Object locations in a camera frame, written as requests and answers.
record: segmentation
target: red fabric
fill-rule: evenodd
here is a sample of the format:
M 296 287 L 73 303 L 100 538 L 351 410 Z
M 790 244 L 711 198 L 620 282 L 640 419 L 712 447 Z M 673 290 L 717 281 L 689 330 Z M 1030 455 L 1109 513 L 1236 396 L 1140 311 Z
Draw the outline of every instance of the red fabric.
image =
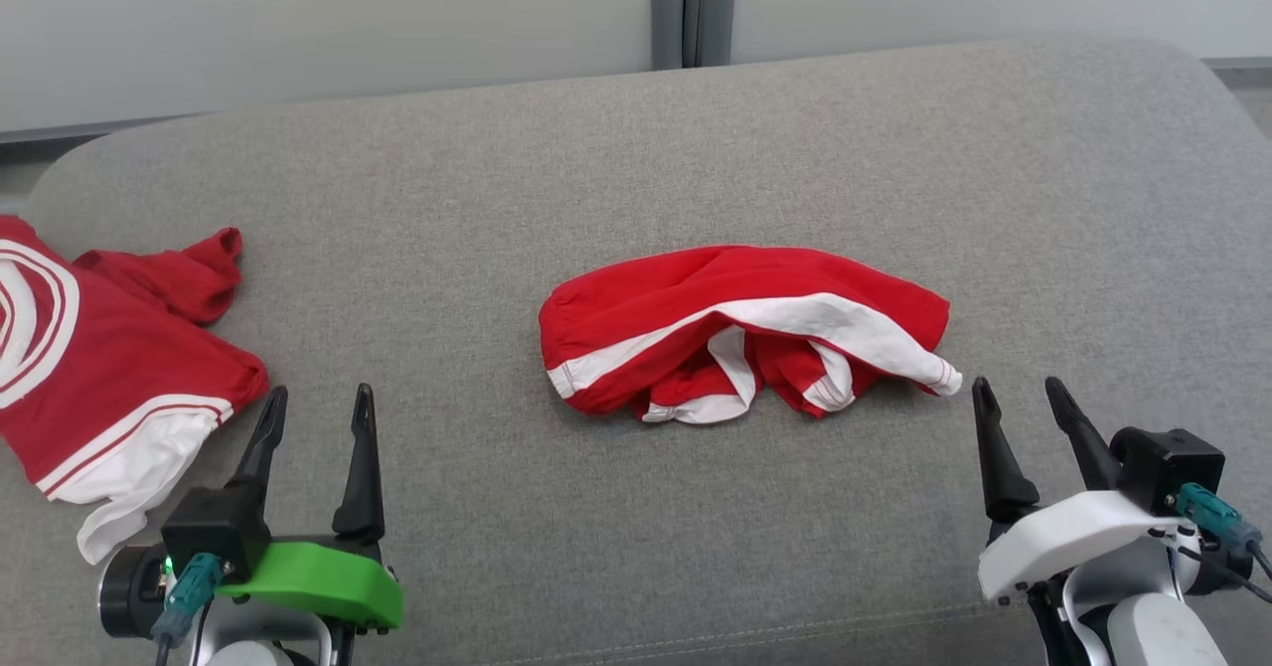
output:
M 557 286 L 539 313 L 544 367 L 550 375 L 569 372 L 574 358 L 665 329 L 719 304 L 810 294 L 832 294 L 871 308 L 892 318 L 927 352 L 936 348 L 949 320 L 949 302 L 940 295 L 840 255 L 714 245 L 612 264 Z M 757 389 L 772 385 L 791 408 L 822 417 L 824 409 L 810 404 L 804 390 L 817 390 L 814 384 L 827 375 L 809 341 L 826 341 L 815 332 L 772 330 L 719 313 L 709 313 L 631 355 L 621 367 L 570 394 L 566 403 L 594 416 L 635 403 L 644 416 L 650 403 L 682 404 L 705 394 L 731 393 L 724 369 L 706 350 L 712 336 L 731 325 L 747 330 L 747 362 Z M 846 356 L 854 394 L 885 375 L 855 355 Z M 574 377 L 563 380 L 572 384 Z
M 64 281 L 48 268 L 18 267 L 36 305 L 34 339 L 18 358 L 31 357 L 43 337 L 53 337 L 53 343 L 60 332 L 71 330 L 48 376 L 0 408 L 0 435 L 32 483 L 156 395 L 207 395 L 228 399 L 238 409 L 268 389 L 259 358 L 195 325 L 221 316 L 240 282 L 234 259 L 242 239 L 233 228 L 186 250 L 149 255 L 90 250 L 66 263 L 28 224 L 4 217 L 0 244 L 9 248 L 0 249 L 0 262 L 34 254 L 36 262 L 70 273 Z M 24 311 L 9 295 L 22 286 L 9 281 L 0 290 L 8 327 L 0 332 L 0 346 L 9 353 L 22 348 L 10 339 Z M 60 313 L 53 311 L 55 294 L 62 299 Z M 74 314 L 67 311 L 70 294 L 79 295 Z M 33 364 L 28 372 L 36 369 Z M 13 390 L 20 377 L 0 381 L 0 394 Z

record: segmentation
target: floor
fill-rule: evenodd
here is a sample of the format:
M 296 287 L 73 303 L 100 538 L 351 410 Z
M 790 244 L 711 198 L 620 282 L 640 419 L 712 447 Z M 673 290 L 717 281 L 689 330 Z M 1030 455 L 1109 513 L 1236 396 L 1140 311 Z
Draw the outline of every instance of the floor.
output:
M 1249 112 L 1263 136 L 1272 139 L 1272 67 L 1215 70 L 1215 74 Z M 45 169 L 92 139 L 0 144 L 0 214 L 18 214 Z

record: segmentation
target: green plastic part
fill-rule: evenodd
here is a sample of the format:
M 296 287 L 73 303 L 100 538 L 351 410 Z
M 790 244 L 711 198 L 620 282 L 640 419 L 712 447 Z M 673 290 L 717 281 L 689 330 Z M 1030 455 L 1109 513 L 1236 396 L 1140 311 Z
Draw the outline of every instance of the green plastic part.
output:
M 218 596 L 251 596 L 368 629 L 402 625 L 402 586 L 373 559 L 309 540 L 265 549 L 252 580 L 221 585 Z

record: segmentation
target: red and white shirt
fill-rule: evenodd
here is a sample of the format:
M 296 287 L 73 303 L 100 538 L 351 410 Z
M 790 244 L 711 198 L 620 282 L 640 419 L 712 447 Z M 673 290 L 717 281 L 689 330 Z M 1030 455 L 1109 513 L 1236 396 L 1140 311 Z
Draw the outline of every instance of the red and white shirt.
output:
M 712 245 L 637 258 L 557 286 L 539 313 L 561 398 L 645 422 L 742 416 L 763 385 L 814 417 L 879 376 L 955 394 L 963 375 L 931 353 L 949 322 L 940 295 L 813 249 Z
M 223 230 L 186 250 L 67 263 L 0 217 L 0 435 L 50 500 L 109 500 L 79 534 L 92 563 L 268 389 L 259 358 L 200 327 L 234 299 L 242 245 Z

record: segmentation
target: gray fabric surface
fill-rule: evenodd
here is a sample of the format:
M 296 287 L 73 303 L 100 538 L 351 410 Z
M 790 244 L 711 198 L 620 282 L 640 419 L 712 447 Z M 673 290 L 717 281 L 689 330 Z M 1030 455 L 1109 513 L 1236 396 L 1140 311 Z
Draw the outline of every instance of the gray fabric surface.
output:
M 763 394 L 719 427 L 585 418 L 536 314 L 557 282 L 700 244 L 832 250 L 948 296 L 940 353 L 991 376 L 1047 500 L 1081 489 L 1047 408 L 1186 426 L 1272 527 L 1272 151 L 1198 62 L 1048 38 L 270 107 L 76 149 L 25 216 L 53 248 L 220 226 L 245 281 L 215 330 L 291 390 L 267 517 L 324 530 L 357 381 L 377 390 L 407 628 L 360 666 L 1040 662 L 979 602 L 967 390 L 879 385 L 823 422 Z M 256 412 L 188 484 L 229 475 Z M 4 663 L 128 663 L 74 534 L 0 458 Z M 170 503 L 159 508 L 160 516 Z M 146 534 L 153 536 L 154 531 Z M 1272 609 L 1196 602 L 1234 665 Z

